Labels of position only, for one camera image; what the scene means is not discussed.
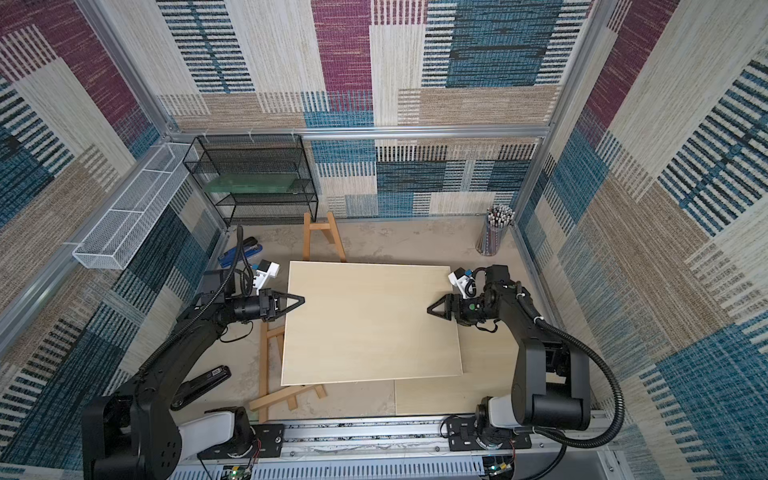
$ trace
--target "vented metal panel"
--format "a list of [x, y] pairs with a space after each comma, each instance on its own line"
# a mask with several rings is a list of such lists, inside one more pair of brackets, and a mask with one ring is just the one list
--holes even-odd
[[86, 268], [124, 269], [133, 259], [188, 172], [187, 144], [165, 144], [94, 225], [72, 255]]
[[483, 475], [482, 457], [374, 458], [344, 462], [264, 462], [256, 465], [253, 480], [327, 478], [464, 478]]

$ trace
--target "cable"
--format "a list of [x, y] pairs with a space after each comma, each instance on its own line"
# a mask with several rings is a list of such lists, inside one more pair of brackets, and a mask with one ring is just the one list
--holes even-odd
[[[187, 333], [187, 331], [192, 327], [192, 325], [199, 319], [203, 313], [205, 313], [208, 308], [214, 304], [214, 300], [224, 291], [224, 287], [227, 285], [227, 283], [230, 281], [230, 278], [232, 278], [232, 275], [235, 273], [235, 266], [237, 265], [237, 258], [238, 257], [245, 257], [245, 254], [243, 253], [243, 227], [241, 225], [237, 226], [237, 251], [235, 252], [235, 257], [232, 260], [232, 264], [230, 265], [229, 271], [227, 271], [227, 278], [224, 279], [224, 281], [219, 285], [219, 289], [216, 291], [216, 293], [210, 298], [208, 303], [206, 305], [199, 309], [197, 311], [197, 315], [194, 316], [193, 319], [186, 322], [182, 327], [179, 328], [174, 333], [171, 333], [168, 338], [165, 339], [164, 342], [160, 344], [160, 346], [152, 352], [151, 355], [149, 355], [149, 358], [147, 358], [144, 363], [141, 364], [139, 367], [139, 370], [137, 371], [137, 375], [139, 377], [143, 376], [149, 369], [149, 367], [152, 366], [153, 363], [157, 361], [158, 358], [166, 351], [168, 350], [172, 345], [174, 345], [176, 342], [178, 342], [182, 337], [184, 337], [184, 334]], [[141, 382], [136, 383], [136, 391], [139, 390], [139, 386], [141, 385]]]
[[554, 470], [554, 467], [558, 466], [560, 461], [565, 457], [565, 450], [568, 449], [568, 445], [562, 444], [560, 446], [560, 452], [558, 452], [558, 456], [554, 457], [554, 460], [552, 460], [552, 463], [546, 466], [544, 470], [541, 470], [539, 473], [530, 475], [525, 478], [519, 478], [518, 480], [539, 480], [540, 478], [544, 478], [546, 475], [549, 475], [549, 473]]
[[208, 475], [208, 478], [210, 480], [214, 480], [214, 477], [210, 476], [210, 472], [208, 471], [207, 468], [205, 468], [205, 464], [203, 463], [203, 459], [200, 458], [200, 454], [199, 453], [197, 454], [197, 459], [200, 460], [200, 464], [203, 466], [203, 470], [205, 470], [205, 475]]
[[611, 421], [611, 424], [608, 426], [605, 432], [602, 432], [600, 435], [592, 439], [577, 440], [570, 439], [563, 435], [561, 432], [557, 431], [553, 432], [542, 429], [539, 433], [548, 439], [555, 440], [556, 442], [560, 442], [563, 445], [568, 445], [569, 447], [575, 447], [577, 449], [595, 449], [599, 446], [605, 445], [606, 443], [613, 440], [614, 437], [619, 433], [621, 426], [624, 424], [624, 415], [626, 414], [624, 394], [621, 392], [621, 385], [619, 385], [618, 380], [616, 380], [614, 373], [611, 371], [611, 367], [609, 367], [608, 364], [602, 358], [600, 358], [600, 356], [593, 349], [589, 348], [587, 344], [575, 336], [569, 335], [568, 333], [560, 330], [556, 326], [552, 326], [547, 323], [544, 320], [544, 317], [536, 311], [535, 307], [533, 307], [533, 304], [530, 302], [530, 300], [520, 301], [520, 295], [525, 298], [525, 294], [522, 292], [522, 286], [520, 282], [517, 282], [515, 286], [517, 288], [518, 304], [525, 311], [525, 313], [533, 319], [536, 326], [549, 333], [553, 333], [556, 336], [559, 336], [566, 342], [586, 353], [587, 356], [592, 359], [595, 365], [597, 365], [598, 368], [603, 372], [603, 375], [605, 375], [605, 378], [611, 385], [611, 391], [614, 394], [614, 419]]
[[253, 320], [251, 320], [251, 321], [250, 321], [250, 330], [248, 331], [248, 333], [246, 333], [246, 334], [245, 334], [245, 335], [243, 335], [243, 336], [238, 336], [236, 339], [233, 339], [233, 340], [222, 340], [222, 339], [221, 339], [221, 337], [223, 337], [223, 336], [224, 336], [224, 334], [225, 334], [225, 333], [227, 333], [227, 332], [229, 331], [229, 328], [230, 328], [230, 327], [229, 327], [229, 326], [227, 326], [226, 328], [227, 328], [227, 329], [225, 329], [225, 330], [224, 330], [224, 331], [221, 333], [221, 335], [219, 335], [219, 341], [220, 341], [220, 342], [222, 342], [222, 343], [234, 343], [234, 342], [236, 342], [237, 340], [242, 340], [242, 339], [244, 339], [245, 337], [249, 336], [249, 335], [251, 334], [251, 332], [253, 332]]
[[477, 323], [475, 324], [475, 328], [477, 328], [478, 330], [482, 330], [483, 332], [496, 333], [496, 330], [498, 330], [498, 323], [501, 322], [501, 321], [502, 321], [502, 319], [500, 319], [500, 318], [499, 319], [495, 319], [493, 321], [493, 330], [489, 330], [489, 329], [483, 328], [481, 326], [477, 326]]
[[440, 434], [440, 436], [441, 436], [442, 438], [444, 438], [444, 439], [447, 439], [447, 438], [448, 438], [450, 435], [445, 435], [445, 436], [444, 436], [444, 435], [442, 434], [442, 426], [443, 426], [443, 425], [446, 425], [446, 424], [448, 423], [448, 420], [450, 420], [450, 419], [472, 419], [472, 418], [473, 418], [473, 417], [462, 417], [462, 416], [460, 416], [460, 415], [448, 415], [447, 417], [445, 417], [445, 418], [442, 420], [442, 422], [440, 422], [440, 428], [438, 429], [438, 431], [437, 431], [437, 432], [438, 432], [438, 434]]

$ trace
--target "metal wire rack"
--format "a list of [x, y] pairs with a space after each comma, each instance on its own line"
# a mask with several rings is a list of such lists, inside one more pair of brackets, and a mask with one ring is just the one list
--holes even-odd
[[72, 255], [86, 268], [123, 270], [187, 178], [186, 144], [168, 143], [131, 181]]
[[[211, 135], [192, 141], [184, 166], [217, 208], [224, 223], [270, 225], [302, 223], [317, 217], [318, 198], [299, 135]], [[241, 193], [210, 191], [206, 186], [227, 175], [290, 176], [280, 191]]]

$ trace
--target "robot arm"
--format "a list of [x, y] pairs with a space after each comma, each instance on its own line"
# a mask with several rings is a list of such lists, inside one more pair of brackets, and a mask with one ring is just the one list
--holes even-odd
[[[511, 388], [512, 410], [520, 425], [555, 429], [585, 430], [590, 421], [589, 358], [571, 343], [536, 324], [542, 319], [530, 293], [510, 280], [505, 265], [477, 269], [485, 271], [485, 288], [476, 298], [450, 293], [432, 304], [427, 312], [463, 326], [480, 325], [487, 320], [506, 324], [518, 343], [515, 379]], [[469, 285], [458, 279], [455, 285]], [[435, 308], [443, 305], [443, 312]], [[547, 382], [547, 373], [565, 377], [565, 383]]]
[[[207, 273], [204, 278], [216, 284], [222, 283], [223, 271]], [[147, 479], [165, 480], [170, 477], [182, 458], [184, 427], [214, 428], [219, 435], [216, 444], [226, 430], [232, 436], [246, 437], [240, 442], [250, 447], [247, 437], [252, 435], [244, 409], [228, 409], [214, 419], [196, 425], [182, 425], [180, 432], [169, 408], [179, 386], [197, 359], [219, 339], [227, 325], [247, 323], [261, 319], [274, 321], [304, 303], [301, 296], [260, 288], [257, 296], [235, 296], [234, 280], [223, 282], [220, 293], [202, 296], [202, 306], [191, 306], [177, 318], [177, 324], [169, 338], [178, 338], [152, 355], [149, 365], [110, 396], [96, 398], [83, 412], [83, 473], [86, 480], [96, 479]], [[290, 306], [281, 306], [287, 299], [297, 300]], [[205, 449], [200, 443], [184, 445], [184, 457]]]

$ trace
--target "black wire shelf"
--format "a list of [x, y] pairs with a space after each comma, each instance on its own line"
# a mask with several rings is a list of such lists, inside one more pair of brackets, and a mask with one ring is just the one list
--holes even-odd
[[[302, 223], [305, 212], [310, 213], [312, 221], [317, 218], [317, 190], [299, 135], [196, 137], [187, 150], [184, 166], [227, 226]], [[216, 187], [211, 184], [206, 188], [223, 176]], [[278, 177], [285, 183], [270, 186]], [[263, 180], [266, 186], [247, 182], [243, 186], [245, 178]], [[230, 179], [236, 185], [228, 183]], [[243, 189], [281, 191], [250, 193]]]

